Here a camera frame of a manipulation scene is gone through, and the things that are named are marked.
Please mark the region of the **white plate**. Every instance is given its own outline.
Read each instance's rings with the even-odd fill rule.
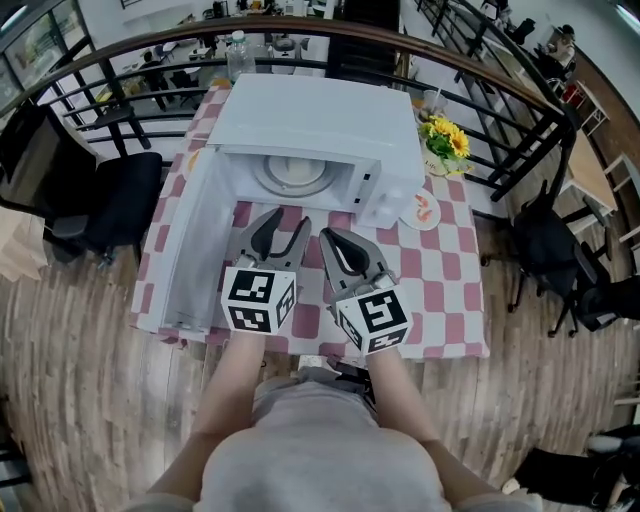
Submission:
[[[413,198],[409,208],[400,216],[402,221],[413,229],[429,231],[440,223],[440,204],[431,192],[420,190]]]

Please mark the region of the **water bottle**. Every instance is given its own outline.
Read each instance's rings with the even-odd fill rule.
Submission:
[[[231,83],[235,84],[242,73],[256,72],[256,61],[242,30],[231,34],[231,41],[231,47],[227,49],[227,69]]]

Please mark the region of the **gray shirt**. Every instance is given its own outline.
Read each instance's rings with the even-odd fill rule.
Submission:
[[[449,512],[429,454],[378,427],[359,396],[317,382],[256,400],[253,428],[222,442],[207,462],[198,503],[150,494],[127,512]],[[499,493],[468,512],[534,512]]]

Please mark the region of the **checkered tablecloth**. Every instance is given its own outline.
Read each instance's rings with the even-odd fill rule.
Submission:
[[[154,332],[168,342],[190,339],[222,343],[229,337],[220,305],[209,334],[157,328],[149,323],[154,303],[154,283],[171,221],[197,152],[204,147],[213,124],[226,101],[229,88],[214,85],[176,154],[149,228],[132,303],[132,325]],[[289,354],[320,354],[356,357],[357,350],[333,322],[326,310],[331,290],[326,282],[318,235],[326,226],[350,229],[377,242],[389,267],[407,295],[413,317],[403,356],[412,359],[486,357],[480,262],[473,216],[461,176],[427,177],[425,188],[440,203],[442,219],[431,231],[417,231],[403,222],[391,229],[357,226],[353,216],[300,207],[285,207],[284,219],[274,237],[274,250],[284,248],[298,222],[308,215],[312,236],[298,272],[299,297],[278,336],[268,338],[267,349]],[[229,264],[242,230],[275,205],[238,203],[227,248]]]

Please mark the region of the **wooden floor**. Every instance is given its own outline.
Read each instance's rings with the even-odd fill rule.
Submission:
[[[544,174],[519,185],[512,202],[535,195]],[[572,201],[563,198],[561,208]],[[492,226],[478,228],[482,250],[501,246]],[[601,236],[587,233],[591,242]],[[618,247],[612,271],[616,279],[629,272]],[[40,282],[0,282],[0,391],[34,473],[42,502],[34,509],[116,510],[145,491],[188,435],[220,351],[197,343],[181,350],[128,327],[135,272],[125,251],[110,269],[89,256],[54,263]],[[608,426],[639,350],[622,322],[548,339],[559,302],[536,298],[530,285],[509,315],[515,267],[493,263],[482,272],[491,356],[408,366],[447,446],[498,485],[532,446],[580,453],[589,432]],[[297,361],[269,355],[267,363],[264,378],[288,374]]]

